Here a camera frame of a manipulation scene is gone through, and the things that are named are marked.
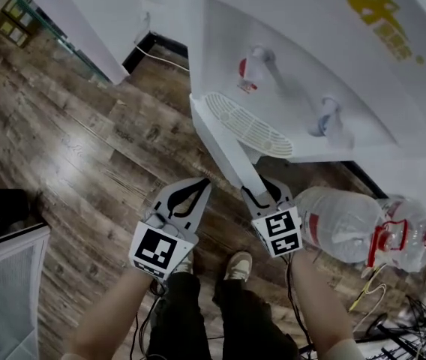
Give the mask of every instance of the beige sneaker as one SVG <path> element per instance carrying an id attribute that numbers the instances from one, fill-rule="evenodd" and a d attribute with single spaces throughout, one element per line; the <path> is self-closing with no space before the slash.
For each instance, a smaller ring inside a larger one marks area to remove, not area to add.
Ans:
<path id="1" fill-rule="evenodd" d="M 248 252 L 237 252 L 229 260 L 226 266 L 224 280 L 248 281 L 253 266 L 253 257 Z"/>
<path id="2" fill-rule="evenodd" d="M 187 272 L 193 274 L 193 251 L 181 261 L 172 273 Z"/>

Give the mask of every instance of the bottle label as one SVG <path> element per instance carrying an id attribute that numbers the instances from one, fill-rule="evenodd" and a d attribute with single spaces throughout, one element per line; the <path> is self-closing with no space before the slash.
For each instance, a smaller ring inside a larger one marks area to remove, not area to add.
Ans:
<path id="1" fill-rule="evenodd" d="M 310 240 L 317 247 L 320 246 L 318 242 L 318 220 L 320 216 L 313 214 L 311 212 L 306 212 L 304 214 L 304 231 L 310 236 Z"/>

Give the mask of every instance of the cable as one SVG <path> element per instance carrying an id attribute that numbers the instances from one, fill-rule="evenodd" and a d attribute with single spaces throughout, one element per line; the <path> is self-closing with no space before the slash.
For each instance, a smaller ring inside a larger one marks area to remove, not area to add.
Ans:
<path id="1" fill-rule="evenodd" d="M 373 293 L 375 293 L 377 290 L 382 290 L 383 293 L 381 295 L 381 297 L 379 298 L 378 302 L 375 304 L 375 306 L 373 307 L 372 310 L 370 310 L 370 312 L 367 313 L 367 315 L 365 317 L 363 317 L 358 324 L 355 325 L 355 327 L 353 328 L 353 332 L 356 332 L 358 330 L 358 328 L 363 324 L 363 322 L 378 308 L 378 306 L 380 305 L 380 303 L 383 301 L 383 298 L 385 297 L 386 294 L 386 284 L 381 283 L 379 286 L 377 286 L 375 289 L 373 289 L 372 291 L 370 291 L 370 285 L 371 283 L 373 283 L 373 280 L 375 279 L 376 276 L 378 276 L 378 274 L 381 272 L 381 270 L 383 268 L 386 267 L 386 264 L 383 264 L 381 267 L 379 267 L 377 270 L 375 270 L 375 272 L 373 273 L 373 275 L 370 277 L 370 280 L 365 284 L 365 286 L 363 287 L 363 290 L 360 292 L 360 294 L 358 295 L 358 297 L 356 298 L 356 300 L 352 303 L 351 307 L 349 307 L 348 312 L 353 311 L 353 309 L 355 309 L 355 307 L 358 305 L 359 301 L 362 299 L 362 297 L 364 295 L 371 295 Z"/>
<path id="2" fill-rule="evenodd" d="M 310 335 L 308 334 L 308 331 L 303 325 L 299 308 L 296 305 L 295 300 L 293 299 L 293 292 L 292 292 L 292 286 L 291 286 L 291 265 L 293 261 L 293 255 L 292 254 L 288 255 L 288 260 L 286 260 L 284 257 L 281 257 L 281 259 L 286 263 L 285 281 L 286 281 L 286 286 L 288 287 L 288 300 L 291 303 L 293 312 L 295 313 L 296 321 L 298 322 L 298 325 L 300 326 L 301 330 L 304 333 L 304 336 L 306 337 L 308 346 L 311 348 L 310 351 L 308 352 L 308 359 L 311 359 L 311 350 L 313 349 L 313 344 L 311 343 L 311 339 L 310 339 Z"/>
<path id="3" fill-rule="evenodd" d="M 143 357 L 144 359 L 146 359 L 146 354 L 145 354 L 145 346 L 144 346 L 144 340 L 143 339 L 144 339 L 144 336 L 145 336 L 146 327 L 147 327 L 148 322 L 150 320 L 150 316 L 152 315 L 152 311 L 155 309 L 156 304 L 164 296 L 166 291 L 167 290 L 162 283 L 158 283 L 156 280 L 153 280 L 150 283 L 150 292 L 155 296 L 155 300 L 153 301 L 153 304 L 151 305 L 151 308 L 148 312 L 148 315 L 146 316 L 146 319 L 143 321 L 141 327 L 139 327 L 139 334 L 138 334 L 139 348 L 141 349 L 141 353 L 145 356 L 145 357 Z M 133 360 L 133 351 L 134 351 L 134 347 L 135 347 L 135 341 L 136 341 L 136 338 L 137 338 L 137 332 L 138 332 L 138 326 L 139 326 L 138 314 L 135 316 L 135 322 L 136 322 L 136 328 L 135 328 L 135 332 L 133 334 L 133 343 L 131 344 L 130 360 Z"/>
<path id="4" fill-rule="evenodd" d="M 353 311 L 356 306 L 358 305 L 358 303 L 360 302 L 360 300 L 362 299 L 362 297 L 364 295 L 367 295 L 368 293 L 366 293 L 367 290 L 369 290 L 371 283 L 373 283 L 373 280 L 375 279 L 376 276 L 378 276 L 380 274 L 380 272 L 383 270 L 383 268 L 386 267 L 386 264 L 383 264 L 382 266 L 380 266 L 379 268 L 376 268 L 373 271 L 373 274 L 370 276 L 370 279 L 368 280 L 368 282 L 364 285 L 363 289 L 361 290 L 361 292 L 359 293 L 358 297 L 355 299 L 355 301 L 351 304 L 351 306 L 348 309 L 348 312 Z"/>
<path id="5" fill-rule="evenodd" d="M 131 344 L 131 349 L 130 349 L 130 360 L 133 360 L 133 351 L 135 349 L 135 341 L 137 339 L 137 332 L 138 332 L 138 313 L 135 316 L 135 322 L 136 322 L 136 328 L 135 328 L 135 333 L 133 333 L 133 343 Z"/>
<path id="6" fill-rule="evenodd" d="M 165 58 L 150 55 L 149 53 L 147 53 L 143 49 L 141 49 L 136 43 L 134 43 L 134 44 L 135 44 L 136 49 L 139 50 L 143 55 L 148 56 L 149 58 L 152 58 L 152 59 L 155 59 L 155 60 L 160 60 L 161 62 L 165 62 L 165 63 L 171 64 L 171 65 L 175 65 L 175 67 L 181 68 L 183 71 L 190 72 L 190 70 L 188 68 L 182 67 L 181 65 L 176 64 L 173 61 L 166 60 Z"/>
<path id="7" fill-rule="evenodd" d="M 420 352 L 423 350 L 423 347 L 424 347 L 424 346 L 422 346 L 422 345 L 418 345 L 418 350 L 416 351 L 415 360 L 418 360 L 418 359 L 419 359 L 419 357 L 420 357 Z"/>

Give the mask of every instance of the water bottle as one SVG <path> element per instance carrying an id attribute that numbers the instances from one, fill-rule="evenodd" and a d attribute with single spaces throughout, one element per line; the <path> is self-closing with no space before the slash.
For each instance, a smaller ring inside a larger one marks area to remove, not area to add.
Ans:
<path id="1" fill-rule="evenodd" d="M 373 234 L 386 221 L 371 197 L 333 188 L 309 188 L 295 198 L 295 205 L 303 239 L 344 263 L 367 261 Z M 381 244 L 385 250 L 390 242 Z"/>
<path id="2" fill-rule="evenodd" d="M 393 197 L 378 199 L 377 202 L 391 221 L 406 221 L 406 232 L 399 230 L 400 224 L 391 227 L 393 245 L 399 246 L 389 252 L 393 264 L 406 272 L 420 272 L 426 266 L 426 209 L 414 199 Z"/>

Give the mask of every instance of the wooden floor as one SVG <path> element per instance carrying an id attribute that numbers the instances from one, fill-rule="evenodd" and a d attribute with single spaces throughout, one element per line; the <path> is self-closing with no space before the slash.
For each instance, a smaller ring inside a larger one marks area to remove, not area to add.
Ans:
<path id="1" fill-rule="evenodd" d="M 156 46 L 152 52 L 188 62 Z M 80 61 L 41 33 L 24 50 L 0 39 L 0 188 L 24 188 L 52 233 L 40 288 L 42 359 L 58 359 L 85 309 L 128 266 L 132 233 L 164 185 L 191 176 L 215 184 L 199 226 L 196 263 L 200 305 L 209 337 L 222 333 L 212 287 L 225 257 L 253 254 L 249 287 L 272 305 L 275 322 L 305 343 L 284 286 L 284 264 L 271 259 L 251 234 L 249 214 L 237 190 L 223 178 L 195 134 L 189 110 L 189 77 L 145 58 L 121 85 L 94 76 Z M 339 163 L 290 164 L 264 158 L 261 173 L 286 182 L 293 195 L 312 185 L 368 193 Z M 349 306 L 365 282 L 359 270 L 316 252 L 316 266 Z M 377 314 L 397 313 L 415 291 L 405 274 L 386 269 L 388 292 Z M 365 298 L 352 313 L 359 321 L 376 303 Z M 139 313 L 146 317 L 152 298 Z M 116 359 L 127 359 L 133 330 Z M 221 358 L 222 340 L 211 340 Z M 142 356 L 136 351 L 135 359 Z"/>

